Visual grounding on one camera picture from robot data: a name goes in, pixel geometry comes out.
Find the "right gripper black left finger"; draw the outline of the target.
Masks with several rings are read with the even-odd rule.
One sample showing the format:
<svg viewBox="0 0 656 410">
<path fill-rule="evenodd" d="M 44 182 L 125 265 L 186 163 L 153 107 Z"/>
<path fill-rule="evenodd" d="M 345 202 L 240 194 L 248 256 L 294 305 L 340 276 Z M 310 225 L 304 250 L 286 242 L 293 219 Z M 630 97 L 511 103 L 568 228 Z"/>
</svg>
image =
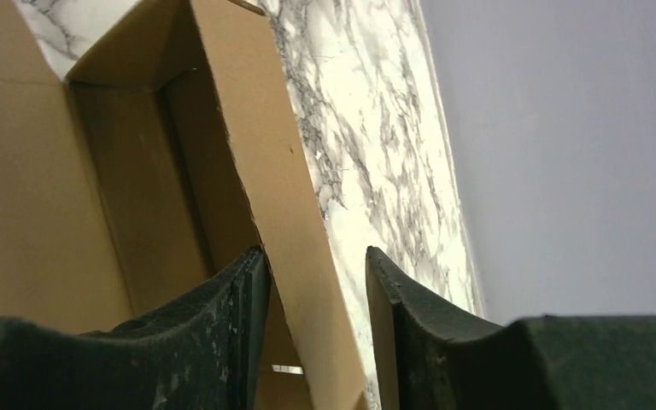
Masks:
<svg viewBox="0 0 656 410">
<path fill-rule="evenodd" d="M 272 280 L 259 247 L 112 331 L 0 318 L 0 409 L 250 409 Z"/>
</svg>

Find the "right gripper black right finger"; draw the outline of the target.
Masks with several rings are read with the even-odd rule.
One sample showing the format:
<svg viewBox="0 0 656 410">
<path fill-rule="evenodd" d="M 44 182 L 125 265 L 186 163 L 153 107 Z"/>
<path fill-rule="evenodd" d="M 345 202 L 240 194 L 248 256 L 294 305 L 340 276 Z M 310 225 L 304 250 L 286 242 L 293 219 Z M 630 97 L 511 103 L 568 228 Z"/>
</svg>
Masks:
<svg viewBox="0 0 656 410">
<path fill-rule="evenodd" d="M 656 409 L 656 315 L 468 313 L 366 251 L 366 294 L 386 409 Z"/>
</svg>

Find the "brown cardboard box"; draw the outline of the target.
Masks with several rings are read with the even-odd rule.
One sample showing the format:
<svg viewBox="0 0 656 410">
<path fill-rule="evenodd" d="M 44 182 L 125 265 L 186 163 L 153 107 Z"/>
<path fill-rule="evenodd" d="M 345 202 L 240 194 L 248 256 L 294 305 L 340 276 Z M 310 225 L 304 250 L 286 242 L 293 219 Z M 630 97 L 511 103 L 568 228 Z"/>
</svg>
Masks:
<svg viewBox="0 0 656 410">
<path fill-rule="evenodd" d="M 272 287 L 250 409 L 366 408 L 264 11 L 140 1 L 60 78 L 0 1 L 0 318 L 112 331 L 253 247 Z"/>
</svg>

